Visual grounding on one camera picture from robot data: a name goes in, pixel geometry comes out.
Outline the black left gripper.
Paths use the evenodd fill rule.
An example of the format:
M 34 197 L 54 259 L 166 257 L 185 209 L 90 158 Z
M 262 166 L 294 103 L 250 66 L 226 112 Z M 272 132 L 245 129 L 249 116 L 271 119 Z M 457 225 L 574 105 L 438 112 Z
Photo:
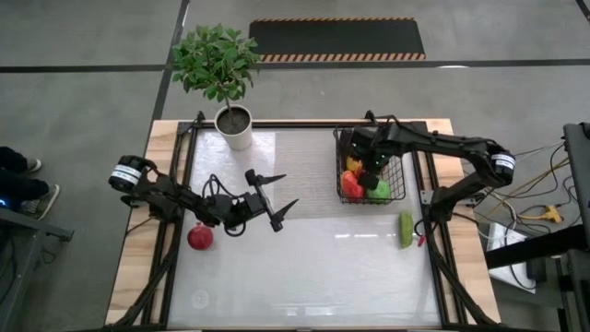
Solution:
M 247 192 L 240 196 L 216 195 L 216 199 L 221 204 L 221 222 L 225 231 L 229 232 L 240 225 L 245 225 L 249 220 L 263 214 L 269 217 L 274 232 L 281 231 L 282 221 L 298 199 L 275 212 L 263 186 L 281 180 L 286 177 L 286 174 L 263 176 L 251 169 L 244 176 L 248 185 L 254 188 L 254 193 Z

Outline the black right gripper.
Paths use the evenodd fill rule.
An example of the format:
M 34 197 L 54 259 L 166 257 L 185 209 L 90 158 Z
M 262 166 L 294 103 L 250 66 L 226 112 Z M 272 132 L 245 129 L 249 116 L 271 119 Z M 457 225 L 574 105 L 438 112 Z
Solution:
M 354 126 L 349 140 L 350 156 L 361 162 L 358 176 L 359 185 L 363 189 L 375 190 L 378 187 L 378 175 L 391 164 L 392 159 L 400 160 L 384 136 L 383 128 L 370 129 Z

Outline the dark purple sweet potato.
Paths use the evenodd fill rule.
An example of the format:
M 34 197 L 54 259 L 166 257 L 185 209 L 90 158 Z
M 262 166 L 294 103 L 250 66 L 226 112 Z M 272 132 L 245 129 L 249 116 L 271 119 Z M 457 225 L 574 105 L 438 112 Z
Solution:
M 336 135 L 336 147 L 340 155 L 346 157 L 350 146 L 351 130 L 349 128 L 342 128 Z

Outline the green apple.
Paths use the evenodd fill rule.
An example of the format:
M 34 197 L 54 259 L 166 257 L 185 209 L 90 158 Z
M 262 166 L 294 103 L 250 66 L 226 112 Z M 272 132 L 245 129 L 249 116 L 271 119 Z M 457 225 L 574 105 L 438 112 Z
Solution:
M 391 189 L 386 181 L 380 180 L 375 189 L 366 190 L 366 196 L 371 201 L 384 202 L 391 198 Z

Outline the orange-red oblong vegetable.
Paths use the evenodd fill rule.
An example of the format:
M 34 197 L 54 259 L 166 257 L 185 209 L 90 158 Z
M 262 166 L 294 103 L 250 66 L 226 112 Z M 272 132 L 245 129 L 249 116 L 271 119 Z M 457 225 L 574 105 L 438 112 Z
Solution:
M 340 177 L 342 196 L 349 199 L 361 199 L 364 189 L 358 183 L 358 179 L 351 171 L 344 171 Z

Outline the red pomegranate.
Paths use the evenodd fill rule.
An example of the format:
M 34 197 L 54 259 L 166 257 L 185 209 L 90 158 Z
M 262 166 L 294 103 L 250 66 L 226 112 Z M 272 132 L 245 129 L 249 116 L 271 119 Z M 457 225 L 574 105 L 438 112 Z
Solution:
M 187 234 L 189 246 L 197 251 L 206 251 L 213 244 L 213 231 L 202 223 L 197 223 Z

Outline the green cucumber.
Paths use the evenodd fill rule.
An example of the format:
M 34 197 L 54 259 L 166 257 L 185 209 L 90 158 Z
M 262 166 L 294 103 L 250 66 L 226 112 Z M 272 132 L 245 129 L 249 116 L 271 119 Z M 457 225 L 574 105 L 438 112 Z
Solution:
M 402 211 L 398 219 L 398 240 L 402 249 L 413 243 L 414 220 L 409 211 Z

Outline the grey mesh table mat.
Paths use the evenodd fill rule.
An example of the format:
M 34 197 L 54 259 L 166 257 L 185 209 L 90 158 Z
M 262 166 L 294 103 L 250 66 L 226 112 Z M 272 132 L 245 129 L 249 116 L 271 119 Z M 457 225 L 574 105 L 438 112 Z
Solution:
M 412 162 L 408 155 L 401 159 L 406 180 Z M 419 206 L 415 186 L 406 183 L 406 197 L 388 205 L 342 204 L 336 193 L 336 141 L 331 129 L 278 131 L 275 173 L 286 177 L 274 184 L 273 206 L 282 208 L 298 199 L 287 219 L 393 215 L 416 212 Z

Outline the potted green tree white pot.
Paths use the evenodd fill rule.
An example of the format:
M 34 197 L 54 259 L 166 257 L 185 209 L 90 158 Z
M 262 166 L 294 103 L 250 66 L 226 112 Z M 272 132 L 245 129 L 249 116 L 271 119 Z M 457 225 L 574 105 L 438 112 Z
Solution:
M 254 38 L 221 24 L 197 25 L 172 46 L 172 80 L 185 93 L 200 91 L 222 105 L 214 126 L 233 150 L 249 148 L 253 140 L 253 117 L 239 101 L 254 85 L 251 69 L 261 60 L 256 47 Z

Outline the black hazard-striped floor mat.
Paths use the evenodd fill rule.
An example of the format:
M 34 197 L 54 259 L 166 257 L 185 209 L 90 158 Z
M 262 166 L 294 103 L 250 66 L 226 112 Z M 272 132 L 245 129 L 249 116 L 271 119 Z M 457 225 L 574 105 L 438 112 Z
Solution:
M 421 61 L 417 21 L 401 18 L 260 18 L 249 36 L 264 63 Z

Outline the yellow power splitter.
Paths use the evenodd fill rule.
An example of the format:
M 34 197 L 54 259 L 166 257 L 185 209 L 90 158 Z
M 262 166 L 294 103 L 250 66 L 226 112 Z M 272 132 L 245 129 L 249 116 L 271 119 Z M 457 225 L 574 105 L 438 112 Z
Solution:
M 548 206 L 544 206 L 544 212 L 540 215 L 525 215 L 525 214 L 519 214 L 518 217 L 520 219 L 529 219 L 529 220 L 547 220 L 553 223 L 561 223 L 562 222 L 562 216 L 560 214 L 560 212 L 558 211 L 556 206 L 553 205 L 548 205 Z

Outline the black equipment cart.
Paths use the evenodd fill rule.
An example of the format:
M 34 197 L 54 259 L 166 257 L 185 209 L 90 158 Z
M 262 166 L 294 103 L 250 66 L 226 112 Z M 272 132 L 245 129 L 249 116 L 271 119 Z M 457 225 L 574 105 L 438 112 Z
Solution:
M 552 234 L 511 244 L 485 254 L 489 268 L 505 267 L 534 258 L 565 255 L 568 273 L 561 289 L 575 298 L 583 332 L 590 332 L 590 123 L 563 127 L 574 189 L 582 222 Z

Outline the grey metal bench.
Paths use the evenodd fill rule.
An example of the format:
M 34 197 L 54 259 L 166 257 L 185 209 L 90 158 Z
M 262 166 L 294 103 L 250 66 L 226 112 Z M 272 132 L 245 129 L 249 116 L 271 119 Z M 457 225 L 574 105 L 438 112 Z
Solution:
M 0 208 L 0 227 L 6 227 L 13 239 L 13 242 L 8 241 L 10 251 L 12 243 L 16 249 L 12 259 L 15 263 L 9 264 L 11 273 L 6 284 L 6 295 L 0 295 L 0 330 L 8 330 L 24 301 L 45 237 L 54 236 L 61 242 L 70 242 L 74 231 L 6 208 Z

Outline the person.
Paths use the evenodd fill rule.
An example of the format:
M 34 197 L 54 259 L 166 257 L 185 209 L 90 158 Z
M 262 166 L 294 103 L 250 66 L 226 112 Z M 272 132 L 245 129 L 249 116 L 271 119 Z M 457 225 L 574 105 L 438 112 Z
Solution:
M 13 211 L 36 220 L 48 214 L 61 193 L 58 184 L 30 178 L 41 167 L 41 160 L 0 146 L 0 199 L 8 200 Z

